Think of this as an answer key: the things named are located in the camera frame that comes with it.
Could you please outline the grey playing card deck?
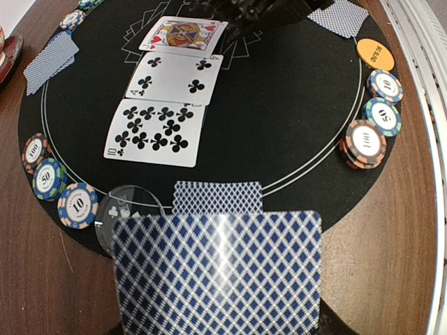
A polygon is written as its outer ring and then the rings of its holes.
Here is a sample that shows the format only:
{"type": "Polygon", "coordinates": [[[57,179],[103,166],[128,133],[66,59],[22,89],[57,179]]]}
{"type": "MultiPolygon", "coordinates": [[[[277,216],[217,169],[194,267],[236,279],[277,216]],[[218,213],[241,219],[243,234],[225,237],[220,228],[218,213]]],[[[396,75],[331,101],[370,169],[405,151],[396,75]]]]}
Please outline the grey playing card deck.
{"type": "Polygon", "coordinates": [[[112,231],[126,334],[315,334],[321,216],[149,215],[112,231]]]}

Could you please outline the grey dealer button disc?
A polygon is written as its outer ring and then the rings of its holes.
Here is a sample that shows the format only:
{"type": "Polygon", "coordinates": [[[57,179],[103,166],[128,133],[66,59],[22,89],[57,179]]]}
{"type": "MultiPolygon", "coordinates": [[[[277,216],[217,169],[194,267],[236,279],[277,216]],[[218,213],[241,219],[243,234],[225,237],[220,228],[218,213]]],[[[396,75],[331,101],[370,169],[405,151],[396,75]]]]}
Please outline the grey dealer button disc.
{"type": "Polygon", "coordinates": [[[94,229],[96,238],[107,256],[112,255],[112,229],[119,220],[148,214],[165,214],[158,198],[141,186],[118,186],[100,201],[94,229]]]}

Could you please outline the blue patterned card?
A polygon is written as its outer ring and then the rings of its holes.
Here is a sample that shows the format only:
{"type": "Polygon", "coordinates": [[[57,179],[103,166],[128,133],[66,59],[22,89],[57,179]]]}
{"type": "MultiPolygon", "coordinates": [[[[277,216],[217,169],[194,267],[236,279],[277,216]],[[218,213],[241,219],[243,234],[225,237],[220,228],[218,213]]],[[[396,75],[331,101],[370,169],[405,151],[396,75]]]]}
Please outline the blue patterned card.
{"type": "Polygon", "coordinates": [[[125,98],[112,119],[103,157],[196,166],[204,105],[125,98]]]}

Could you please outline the green chips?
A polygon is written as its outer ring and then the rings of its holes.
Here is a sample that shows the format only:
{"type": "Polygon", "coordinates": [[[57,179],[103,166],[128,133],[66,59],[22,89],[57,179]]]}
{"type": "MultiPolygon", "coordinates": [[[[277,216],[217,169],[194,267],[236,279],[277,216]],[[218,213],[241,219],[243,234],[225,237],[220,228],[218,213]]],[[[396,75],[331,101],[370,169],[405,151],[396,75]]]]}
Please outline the green chips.
{"type": "Polygon", "coordinates": [[[374,123],[386,137],[395,137],[402,127],[396,107],[384,98],[371,98],[362,108],[362,118],[374,123]]]}
{"type": "Polygon", "coordinates": [[[67,184],[65,166],[53,158],[46,158],[38,165],[32,181],[34,195],[48,202],[57,200],[67,184]]]}
{"type": "Polygon", "coordinates": [[[102,2],[103,0],[79,0],[78,8],[81,10],[89,10],[102,2]]]}

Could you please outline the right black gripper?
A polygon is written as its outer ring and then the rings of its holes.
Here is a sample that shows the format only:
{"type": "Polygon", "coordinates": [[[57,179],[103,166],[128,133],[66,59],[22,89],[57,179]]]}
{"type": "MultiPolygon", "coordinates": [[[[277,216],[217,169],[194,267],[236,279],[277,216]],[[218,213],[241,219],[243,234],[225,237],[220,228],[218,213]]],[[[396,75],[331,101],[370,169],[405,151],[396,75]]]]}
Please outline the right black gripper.
{"type": "Polygon", "coordinates": [[[189,11],[227,22],[226,41],[232,42],[253,31],[298,23],[331,5],[331,0],[210,0],[191,1],[189,11]]]}

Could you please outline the orange black chips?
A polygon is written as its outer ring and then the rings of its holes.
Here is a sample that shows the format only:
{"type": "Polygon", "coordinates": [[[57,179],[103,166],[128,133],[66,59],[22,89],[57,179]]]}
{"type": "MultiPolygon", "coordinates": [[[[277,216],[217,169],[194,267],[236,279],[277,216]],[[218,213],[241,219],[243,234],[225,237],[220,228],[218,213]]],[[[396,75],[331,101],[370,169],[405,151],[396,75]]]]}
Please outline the orange black chips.
{"type": "Polygon", "coordinates": [[[353,169],[377,168],[386,155],[386,139],[374,123],[356,119],[346,128],[339,142],[345,163],[353,169]]]}
{"type": "Polygon", "coordinates": [[[28,174],[34,174],[37,166],[51,154],[48,139],[42,133],[32,135],[24,145],[22,164],[28,174]]]}

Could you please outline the jack of hearts card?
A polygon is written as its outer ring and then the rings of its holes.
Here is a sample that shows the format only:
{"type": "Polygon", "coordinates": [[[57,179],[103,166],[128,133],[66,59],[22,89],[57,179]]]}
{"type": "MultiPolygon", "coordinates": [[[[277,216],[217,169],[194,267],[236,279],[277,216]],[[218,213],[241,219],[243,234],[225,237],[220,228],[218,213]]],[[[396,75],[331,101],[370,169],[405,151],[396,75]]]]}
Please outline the jack of hearts card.
{"type": "Polygon", "coordinates": [[[145,52],[210,57],[228,22],[192,17],[163,16],[139,45],[145,52]]]}

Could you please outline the orange big blind button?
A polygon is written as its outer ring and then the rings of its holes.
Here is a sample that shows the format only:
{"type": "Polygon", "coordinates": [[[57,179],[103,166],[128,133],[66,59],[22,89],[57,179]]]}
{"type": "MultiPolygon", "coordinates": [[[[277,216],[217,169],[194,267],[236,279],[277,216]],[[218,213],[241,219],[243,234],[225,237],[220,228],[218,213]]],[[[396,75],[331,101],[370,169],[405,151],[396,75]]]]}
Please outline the orange big blind button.
{"type": "Polygon", "coordinates": [[[395,59],[390,50],[374,39],[360,39],[356,51],[360,59],[370,68],[391,71],[395,67],[395,59]]]}

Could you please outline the four of clubs card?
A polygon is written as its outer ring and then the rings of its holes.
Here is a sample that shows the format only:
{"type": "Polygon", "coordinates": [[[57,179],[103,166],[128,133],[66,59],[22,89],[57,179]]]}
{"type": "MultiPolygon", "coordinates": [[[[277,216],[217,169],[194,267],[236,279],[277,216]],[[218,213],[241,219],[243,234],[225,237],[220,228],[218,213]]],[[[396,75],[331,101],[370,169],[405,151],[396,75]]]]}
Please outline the four of clubs card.
{"type": "Polygon", "coordinates": [[[140,60],[125,96],[150,101],[209,105],[224,57],[148,52],[140,60]]]}

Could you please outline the blue cream chips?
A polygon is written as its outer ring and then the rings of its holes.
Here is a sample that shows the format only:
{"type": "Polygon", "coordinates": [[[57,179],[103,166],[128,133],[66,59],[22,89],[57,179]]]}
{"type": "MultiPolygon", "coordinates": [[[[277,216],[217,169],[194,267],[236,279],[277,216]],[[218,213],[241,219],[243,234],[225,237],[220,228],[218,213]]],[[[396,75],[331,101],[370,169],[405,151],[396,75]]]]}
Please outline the blue cream chips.
{"type": "Polygon", "coordinates": [[[401,82],[386,70],[373,70],[367,79],[367,89],[373,97],[383,98],[393,105],[404,97],[401,82]]]}
{"type": "Polygon", "coordinates": [[[86,183],[73,183],[59,197],[57,211],[61,223],[72,229],[88,228],[98,210],[98,196],[86,183]]]}
{"type": "Polygon", "coordinates": [[[74,10],[69,13],[65,18],[59,23],[61,29],[73,30],[78,27],[85,19],[85,13],[82,10],[74,10]]]}

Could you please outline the single grey playing card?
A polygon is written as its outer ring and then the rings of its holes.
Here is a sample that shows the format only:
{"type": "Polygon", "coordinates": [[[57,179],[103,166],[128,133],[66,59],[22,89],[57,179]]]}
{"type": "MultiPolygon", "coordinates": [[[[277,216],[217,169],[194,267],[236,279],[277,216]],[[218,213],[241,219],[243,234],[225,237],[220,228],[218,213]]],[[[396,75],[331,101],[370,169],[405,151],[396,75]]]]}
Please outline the single grey playing card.
{"type": "Polygon", "coordinates": [[[35,94],[46,81],[71,65],[78,51],[70,32],[62,31],[54,36],[24,70],[26,94],[35,94]]]}

